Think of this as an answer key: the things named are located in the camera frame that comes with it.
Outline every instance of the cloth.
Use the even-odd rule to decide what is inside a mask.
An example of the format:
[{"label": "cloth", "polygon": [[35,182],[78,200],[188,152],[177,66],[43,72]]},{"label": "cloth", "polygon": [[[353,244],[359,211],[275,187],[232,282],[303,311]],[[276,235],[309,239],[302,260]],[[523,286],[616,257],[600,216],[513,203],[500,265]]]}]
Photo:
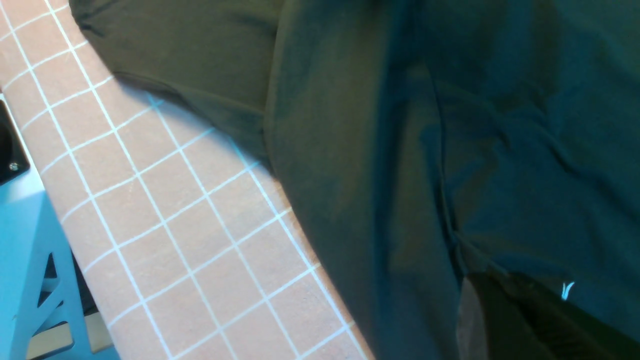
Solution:
[{"label": "cloth", "polygon": [[117,76],[271,166],[378,359],[456,359],[489,266],[640,340],[636,2],[70,4]]}]

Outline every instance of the dark green sweatshirt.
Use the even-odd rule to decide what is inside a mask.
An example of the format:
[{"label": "dark green sweatshirt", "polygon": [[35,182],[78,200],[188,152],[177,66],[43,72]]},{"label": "dark green sweatshirt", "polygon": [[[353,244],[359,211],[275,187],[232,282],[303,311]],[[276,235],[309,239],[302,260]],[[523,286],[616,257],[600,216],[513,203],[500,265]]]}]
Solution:
[{"label": "dark green sweatshirt", "polygon": [[456,359],[488,266],[640,340],[636,0],[70,4],[272,168],[379,360]]}]

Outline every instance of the chair leg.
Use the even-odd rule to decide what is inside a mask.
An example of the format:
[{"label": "chair leg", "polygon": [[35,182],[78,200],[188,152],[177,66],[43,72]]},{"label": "chair leg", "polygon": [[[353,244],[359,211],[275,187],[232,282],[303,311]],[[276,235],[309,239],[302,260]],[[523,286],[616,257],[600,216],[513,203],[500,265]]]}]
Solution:
[{"label": "chair leg", "polygon": [[[33,241],[10,360],[24,360],[31,337],[61,322],[68,323],[72,344],[50,352],[42,359],[119,360],[113,346],[92,353],[71,249],[47,197],[43,197]],[[50,256],[56,273],[53,279],[45,278]],[[38,305],[42,291],[48,296]]]}]

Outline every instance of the grid pattern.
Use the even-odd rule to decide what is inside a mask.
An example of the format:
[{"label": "grid pattern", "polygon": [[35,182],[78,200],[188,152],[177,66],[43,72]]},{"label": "grid pattern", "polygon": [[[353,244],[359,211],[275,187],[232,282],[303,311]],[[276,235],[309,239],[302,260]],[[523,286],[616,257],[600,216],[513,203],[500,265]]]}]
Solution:
[{"label": "grid pattern", "polygon": [[129,359],[372,359],[279,184],[118,83],[67,0],[0,0],[0,84]]}]

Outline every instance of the light blue chair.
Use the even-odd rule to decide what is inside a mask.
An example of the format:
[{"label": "light blue chair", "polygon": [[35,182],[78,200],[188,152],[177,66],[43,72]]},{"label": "light blue chair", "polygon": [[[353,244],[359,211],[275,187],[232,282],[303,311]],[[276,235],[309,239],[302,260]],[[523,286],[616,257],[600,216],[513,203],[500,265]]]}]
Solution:
[{"label": "light blue chair", "polygon": [[[54,279],[44,277],[50,255]],[[0,186],[0,360],[25,360],[31,337],[61,322],[73,343],[38,359],[119,360],[113,346],[92,353],[71,249],[32,167]]]}]

